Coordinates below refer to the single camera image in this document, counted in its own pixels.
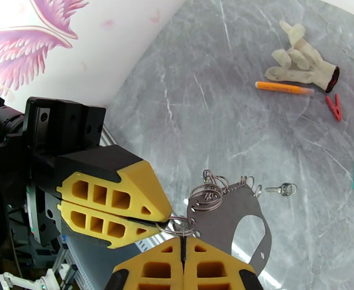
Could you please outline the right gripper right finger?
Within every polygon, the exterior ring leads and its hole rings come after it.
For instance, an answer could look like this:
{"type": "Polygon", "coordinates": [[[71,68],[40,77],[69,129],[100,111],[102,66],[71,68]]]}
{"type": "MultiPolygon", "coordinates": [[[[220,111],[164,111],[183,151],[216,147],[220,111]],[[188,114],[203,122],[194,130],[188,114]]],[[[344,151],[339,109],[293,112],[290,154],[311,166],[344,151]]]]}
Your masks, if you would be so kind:
{"type": "Polygon", "coordinates": [[[185,238],[185,290],[262,290],[249,264],[194,237],[185,238]]]}

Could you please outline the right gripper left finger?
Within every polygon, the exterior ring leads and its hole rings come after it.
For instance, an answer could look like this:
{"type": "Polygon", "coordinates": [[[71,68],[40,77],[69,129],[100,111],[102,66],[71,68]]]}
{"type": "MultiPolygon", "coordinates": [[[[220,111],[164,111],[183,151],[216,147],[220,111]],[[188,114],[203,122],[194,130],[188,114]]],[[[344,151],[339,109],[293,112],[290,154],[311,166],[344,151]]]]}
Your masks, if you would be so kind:
{"type": "Polygon", "coordinates": [[[181,238],[169,239],[117,266],[106,290],[182,290],[181,238]]]}

